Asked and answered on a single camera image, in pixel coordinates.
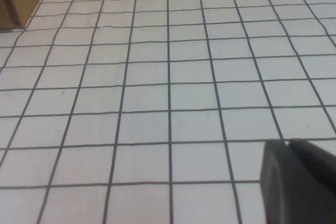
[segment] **square grid cell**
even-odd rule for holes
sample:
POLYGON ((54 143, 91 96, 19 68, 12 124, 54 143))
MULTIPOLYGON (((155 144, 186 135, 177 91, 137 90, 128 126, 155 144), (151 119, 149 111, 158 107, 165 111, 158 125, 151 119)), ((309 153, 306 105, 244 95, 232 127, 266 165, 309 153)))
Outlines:
POLYGON ((0 33, 4 223, 266 223, 265 141, 336 153, 335 4, 43 0, 0 33))

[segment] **white surface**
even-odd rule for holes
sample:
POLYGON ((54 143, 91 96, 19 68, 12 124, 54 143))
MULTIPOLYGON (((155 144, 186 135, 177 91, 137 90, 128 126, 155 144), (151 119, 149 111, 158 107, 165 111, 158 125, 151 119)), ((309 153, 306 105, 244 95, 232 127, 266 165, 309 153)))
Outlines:
POLYGON ((265 141, 336 153, 336 0, 41 2, 0 33, 1 224, 263 224, 265 141))

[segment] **grid line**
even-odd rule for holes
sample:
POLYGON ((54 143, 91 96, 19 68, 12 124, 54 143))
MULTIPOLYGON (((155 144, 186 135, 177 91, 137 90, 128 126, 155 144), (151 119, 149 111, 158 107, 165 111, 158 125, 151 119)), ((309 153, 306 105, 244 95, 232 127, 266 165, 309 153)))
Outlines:
POLYGON ((224 128, 224 121, 223 121, 223 115, 222 115, 222 110, 221 108, 221 102, 219 100, 219 94, 218 94, 218 87, 216 84, 216 76, 215 76, 215 70, 214 70, 214 65, 212 62, 212 54, 211 54, 211 48, 209 44, 209 36, 207 32, 207 27, 205 24, 205 15, 204 15, 204 10, 203 10, 203 2, 202 0, 199 0, 200 5, 201 5, 201 10, 202 10, 202 18, 203 18, 203 23, 204 23, 204 31, 205 31, 205 37, 206 37, 206 44, 207 44, 207 49, 208 49, 208 55, 210 59, 210 66, 211 66, 211 72, 212 72, 212 78, 214 81, 214 88, 215 88, 215 94, 216 94, 216 101, 217 101, 217 106, 218 106, 218 114, 219 114, 219 120, 220 120, 220 126, 222 128, 222 135, 223 135, 223 140, 224 140, 224 148, 225 148, 225 154, 226 154, 226 160, 227 160, 227 165, 228 165, 228 170, 229 170, 229 175, 230 175, 230 181, 232 182, 232 189, 233 189, 233 194, 234 194, 234 199, 235 199, 235 206, 236 206, 236 212, 237 212, 237 220, 239 224, 242 224, 242 214, 240 212, 240 206, 239 206, 239 199, 238 199, 238 192, 236 188, 236 184, 234 183, 234 175, 233 175, 233 168, 231 164, 231 159, 230 159, 230 153, 229 153, 229 148, 228 148, 228 143, 227 143, 227 138, 226 138, 226 133, 225 133, 225 128, 224 128))
POLYGON ((330 37, 330 34, 328 33, 326 27, 324 26, 324 24, 318 19, 318 17, 316 16, 316 14, 313 12, 313 10, 311 9, 311 7, 309 6, 309 4, 307 3, 306 0, 303 0, 304 4, 307 6, 307 8, 309 9, 309 11, 312 13, 312 15, 314 16, 314 18, 317 20, 317 22, 323 27, 323 30, 325 32, 325 34, 327 35, 327 37, 330 39, 331 43, 334 45, 334 47, 336 48, 336 44, 335 41, 333 41, 333 39, 330 37))
POLYGON ((167 1, 167 81, 168 81, 168 157, 169 157, 169 221, 174 224, 174 201, 173 201, 173 164, 172 164, 172 102, 171 102, 171 79, 170 79, 170 20, 169 0, 167 1))
MULTIPOLYGON (((323 19, 336 19, 336 17, 331 17, 331 18, 323 18, 323 19)), ((288 21, 288 20, 319 20, 318 18, 284 18, 282 19, 283 21, 288 21)), ((265 19, 265 20, 247 20, 243 21, 243 23, 263 23, 263 22, 274 22, 278 21, 277 19, 265 19)), ((206 25, 221 25, 221 24, 241 24, 241 21, 228 21, 228 22, 208 22, 205 23, 206 25)), ((199 26, 203 25, 203 23, 190 23, 190 24, 174 24, 170 26, 199 26)), ((110 28, 131 28, 130 26, 98 26, 98 28, 105 28, 105 27, 110 27, 110 28)), ((166 27, 166 25, 142 25, 142 26, 133 26, 133 28, 144 28, 144 27, 166 27)), ((85 28, 94 28, 94 26, 86 26, 86 27, 62 27, 63 29, 85 29, 85 28)), ((37 29, 30 29, 27 31, 46 31, 46 30, 55 30, 56 28, 37 28, 37 29)), ((296 37, 315 37, 315 36, 326 36, 326 35, 295 35, 296 37)))
POLYGON ((328 120, 329 120, 329 123, 330 123, 331 127, 333 128, 334 132, 336 133, 336 127, 335 127, 334 123, 332 122, 331 116, 329 115, 329 112, 327 111, 326 106, 324 105, 324 103, 323 103, 323 101, 322 101, 322 99, 321 99, 321 97, 320 97, 320 94, 318 93, 318 91, 317 91, 317 89, 316 89, 314 83, 312 82, 312 80, 311 80, 311 78, 310 78, 310 76, 309 76, 309 74, 308 74, 308 72, 307 72, 305 66, 303 65, 303 62, 302 62, 302 60, 301 60, 301 58, 300 58, 298 52, 296 51, 296 49, 295 49, 295 47, 294 47, 294 45, 293 45, 293 43, 292 43, 292 41, 291 41, 291 39, 290 39, 290 36, 289 36, 289 34, 288 34, 288 32, 287 32, 287 30, 286 30, 286 28, 285 28, 283 22, 281 21, 281 19, 280 19, 280 17, 279 17, 279 14, 278 14, 277 11, 275 10, 275 8, 274 8, 274 6, 273 6, 273 4, 272 4, 272 1, 271 1, 271 0, 268 0, 268 2, 270 3, 270 5, 271 5, 271 7, 272 7, 272 9, 273 9, 273 11, 274 11, 274 13, 275 13, 275 15, 276 15, 277 18, 279 19, 279 22, 280 22, 280 24, 281 24, 281 26, 282 26, 284 32, 286 33, 288 42, 290 43, 290 46, 291 46, 292 50, 295 52, 295 54, 296 54, 296 56, 297 56, 297 59, 299 60, 299 63, 300 63, 300 65, 301 65, 301 67, 302 67, 302 69, 303 69, 305 75, 307 76, 307 79, 309 80, 309 83, 310 83, 311 87, 313 88, 313 90, 314 90, 314 92, 315 92, 315 95, 317 96, 317 98, 318 98, 318 100, 319 100, 319 102, 320 102, 320 104, 321 104, 321 106, 322 106, 322 108, 323 108, 323 110, 324 110, 324 112, 325 112, 325 114, 326 114, 328 120))
MULTIPOLYGON (((102 10, 103 5, 104 5, 104 1, 102 1, 100 10, 102 10)), ((64 16, 64 18, 63 18, 63 21, 62 21, 62 23, 61 23, 61 26, 62 26, 62 24, 63 24, 63 22, 64 22, 66 16, 67 16, 67 15, 65 14, 65 16, 64 16)), ((90 57, 90 53, 91 53, 91 49, 92 49, 92 44, 93 44, 93 39, 94 39, 95 32, 96 32, 96 30, 97 30, 97 26, 98 26, 98 22, 99 22, 99 17, 100 17, 100 13, 98 14, 97 21, 96 21, 96 27, 95 27, 95 29, 93 30, 93 33, 92 33, 92 36, 91 36, 91 44, 90 44, 90 48, 89 48, 89 51, 88 51, 88 54, 87 54, 85 63, 88 62, 89 57, 90 57)), ((63 146, 63 145, 64 145, 64 142, 65 142, 65 138, 66 138, 66 135, 67 135, 67 132, 68 132, 68 129, 69 129, 69 125, 70 125, 70 122, 71 122, 71 118, 72 118, 72 115, 73 115, 73 111, 74 111, 74 109, 75 109, 76 102, 77 102, 77 99, 78 99, 78 95, 79 95, 80 87, 81 87, 81 84, 82 84, 82 82, 83 82, 83 78, 84 78, 84 75, 85 75, 85 70, 86 70, 86 64, 85 64, 84 67, 83 67, 83 71, 82 71, 81 78, 80 78, 80 81, 79 81, 79 84, 78 84, 78 88, 77 88, 77 91, 76 91, 75 99, 74 99, 73 104, 72 104, 72 107, 71 107, 71 111, 70 111, 70 114, 69 114, 69 118, 68 118, 68 121, 67 121, 67 125, 66 125, 66 128, 65 128, 65 131, 64 131, 64 134, 63 134, 63 137, 62 137, 62 141, 61 141, 61 145, 60 145, 60 146, 63 146)), ((38 219, 37 219, 37 223, 38 223, 38 224, 41 222, 41 219, 42 219, 42 216, 43 216, 43 213, 44 213, 44 209, 45 209, 45 207, 46 207, 46 203, 47 203, 48 195, 49 195, 49 192, 50 192, 50 186, 51 186, 52 180, 53 180, 54 175, 55 175, 55 171, 56 171, 56 167, 57 167, 57 164, 58 164, 60 155, 61 155, 61 151, 62 151, 62 148, 60 148, 59 151, 58 151, 58 153, 57 153, 57 157, 56 157, 54 166, 53 166, 52 171, 51 171, 50 179, 49 179, 49 182, 48 182, 48 187, 47 187, 47 189, 46 189, 45 196, 44 196, 44 200, 43 200, 43 204, 42 204, 42 206, 41 206, 41 209, 40 209, 40 212, 39 212, 39 215, 38 215, 38 219)))
MULTIPOLYGON (((273 106, 273 109, 298 109, 298 108, 334 108, 332 105, 283 105, 273 106)), ((269 106, 241 106, 241 107, 221 107, 221 108, 205 108, 205 109, 172 109, 172 110, 138 110, 138 111, 122 111, 122 114, 141 114, 141 113, 159 113, 159 112, 196 112, 196 111, 218 111, 218 110, 247 110, 247 109, 270 109, 269 106)), ((60 114, 31 114, 24 115, 23 118, 36 118, 47 116, 69 116, 69 115, 105 115, 118 114, 118 111, 104 111, 104 112, 82 112, 82 113, 60 113, 60 114)), ((20 118, 20 115, 3 115, 1 118, 20 118)))
MULTIPOLYGON (((199 85, 199 84, 215 84, 215 83, 251 83, 251 82, 280 82, 280 81, 308 81, 307 78, 292 78, 292 79, 266 79, 266 80, 230 80, 230 81, 203 81, 203 82, 163 82, 163 83, 146 83, 146 84, 126 84, 125 87, 150 87, 150 86, 167 86, 167 85, 199 85)), ((336 80, 336 77, 319 77, 311 78, 311 80, 336 80)), ((100 88, 117 88, 123 87, 121 84, 103 85, 103 86, 83 86, 81 89, 100 89, 100 88)), ((78 87, 55 87, 55 88, 35 88, 34 90, 63 90, 63 89, 77 89, 78 87)), ((5 91, 24 91, 33 90, 33 88, 14 88, 14 89, 0 89, 0 92, 5 91)))
MULTIPOLYGON (((235 184, 250 184, 250 183, 260 183, 259 180, 235 180, 235 184)), ((173 185, 198 185, 198 184, 231 184, 231 180, 205 180, 205 181, 181 181, 172 182, 173 185)), ((69 188, 69 187, 90 187, 90 186, 134 186, 134 185, 169 185, 169 182, 155 182, 155 181, 144 181, 144 182, 128 182, 128 183, 90 183, 90 184, 60 184, 51 185, 51 188, 69 188)), ((41 189, 48 188, 48 186, 1 186, 0 190, 24 190, 24 189, 41 189)))
MULTIPOLYGON (((286 38, 286 35, 274 35, 274 36, 249 36, 250 39, 261 39, 261 38, 286 38)), ((292 35, 291 38, 300 38, 300 37, 327 37, 327 35, 292 35)), ((230 39, 246 39, 246 37, 225 37, 225 38, 209 38, 208 40, 230 40, 230 39)), ((206 39, 176 39, 170 40, 172 42, 188 42, 188 41, 206 41, 206 39)), ((166 40, 146 40, 146 41, 134 41, 131 44, 146 44, 146 43, 168 43, 166 40)), ((86 47, 89 44, 79 44, 79 45, 63 45, 63 44, 42 44, 42 45, 29 45, 29 46, 16 46, 16 48, 27 48, 27 47, 43 47, 43 46, 61 46, 61 47, 86 47)), ((127 42, 120 43, 101 43, 101 44, 92 44, 93 46, 113 46, 113 45, 128 45, 127 42)), ((0 46, 0 48, 12 48, 11 46, 0 46)))
POLYGON ((245 36, 246 36, 246 39, 247 39, 248 48, 249 48, 249 50, 250 50, 250 52, 251 52, 251 55, 252 55, 252 58, 253 58, 253 62, 254 62, 254 65, 255 65, 255 67, 256 67, 256 70, 257 70, 257 73, 258 73, 258 77, 259 77, 259 80, 260 80, 260 84, 261 84, 261 86, 262 86, 262 88, 263 88, 265 97, 266 97, 266 99, 267 99, 267 103, 268 103, 268 106, 269 106, 269 108, 270 108, 270 112, 271 112, 271 114, 272 114, 272 118, 273 118, 274 124, 275 124, 275 126, 276 126, 276 128, 277 128, 277 131, 278 131, 278 134, 279 134, 279 136, 280 136, 280 139, 283 139, 283 136, 282 136, 282 132, 281 132, 281 130, 280 130, 279 123, 278 123, 277 118, 276 118, 276 116, 275 116, 275 113, 274 113, 274 109, 273 109, 271 100, 270 100, 269 95, 268 95, 268 93, 267 93, 267 90, 266 90, 264 81, 263 81, 263 79, 262 79, 262 76, 261 76, 261 73, 260 73, 260 70, 259 70, 259 67, 258 67, 257 59, 256 59, 256 57, 255 57, 255 54, 254 54, 253 50, 252 50, 251 42, 250 42, 249 36, 248 36, 248 34, 247 34, 247 30, 246 30, 246 27, 245 27, 245 25, 244 25, 243 18, 241 17, 241 14, 240 14, 240 11, 239 11, 239 8, 238 8, 238 5, 237 5, 236 0, 233 0, 233 1, 234 1, 234 3, 235 3, 236 10, 237 10, 237 13, 238 13, 238 16, 239 16, 239 19, 240 19, 240 23, 241 23, 241 26, 243 27, 243 30, 244 30, 244 33, 245 33, 245 36))
MULTIPOLYGON (((232 139, 227 140, 228 143, 267 143, 284 141, 288 142, 296 138, 263 138, 263 139, 232 139)), ((297 140, 308 142, 308 141, 335 141, 336 137, 322 137, 322 138, 298 138, 297 140)), ((172 145, 179 144, 220 144, 224 143, 224 140, 198 140, 198 141, 172 141, 172 145)), ((110 147, 110 146, 148 146, 148 145, 169 145, 169 142, 140 142, 140 143, 122 143, 122 144, 78 144, 78 145, 52 145, 52 146, 23 146, 23 147, 11 147, 10 151, 22 151, 22 150, 45 150, 45 149, 69 149, 69 148, 86 148, 86 147, 110 147)))
MULTIPOLYGON (((126 85, 126 79, 127 79, 128 62, 129 62, 130 51, 131 51, 131 39, 132 39, 132 33, 133 33, 133 25, 134 25, 134 17, 135 17, 135 8, 136 8, 136 6, 137 6, 137 0, 134 0, 133 14, 132 14, 132 23, 131 23, 129 42, 128 42, 128 49, 127 49, 127 57, 126 57, 126 64, 125 64, 125 71, 124 71, 124 78, 123 78, 123 85, 122 85, 122 90, 121 90, 120 106, 119 106, 119 112, 118 112, 117 129, 115 131, 115 139, 114 139, 115 146, 113 148, 113 156, 112 156, 111 171, 110 171, 110 176, 109 176, 109 184, 112 184, 114 166, 116 164, 116 159, 115 158, 116 158, 116 155, 117 155, 117 144, 118 144, 119 131, 120 131, 122 106, 123 106, 124 95, 125 95, 125 85, 126 85)), ((103 224, 105 224, 106 221, 107 221, 107 213, 108 213, 108 207, 109 207, 110 193, 111 193, 111 186, 108 186, 107 187, 107 192, 106 192, 106 198, 105 198, 105 205, 104 205, 103 222, 102 222, 103 224)))

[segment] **black object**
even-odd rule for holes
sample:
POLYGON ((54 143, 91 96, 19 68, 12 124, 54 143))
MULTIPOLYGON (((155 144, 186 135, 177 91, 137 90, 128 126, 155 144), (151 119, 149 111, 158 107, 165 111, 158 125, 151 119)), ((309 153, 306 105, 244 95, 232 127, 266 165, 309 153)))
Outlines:
POLYGON ((335 224, 336 158, 312 144, 265 144, 260 185, 268 224, 335 224))

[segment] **grid paper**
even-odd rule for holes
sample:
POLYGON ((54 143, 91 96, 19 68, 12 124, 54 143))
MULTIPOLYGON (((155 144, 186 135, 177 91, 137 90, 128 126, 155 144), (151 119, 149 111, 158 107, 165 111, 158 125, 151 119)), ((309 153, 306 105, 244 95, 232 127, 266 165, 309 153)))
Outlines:
POLYGON ((0 222, 266 223, 265 142, 336 154, 335 11, 41 0, 0 31, 0 222))

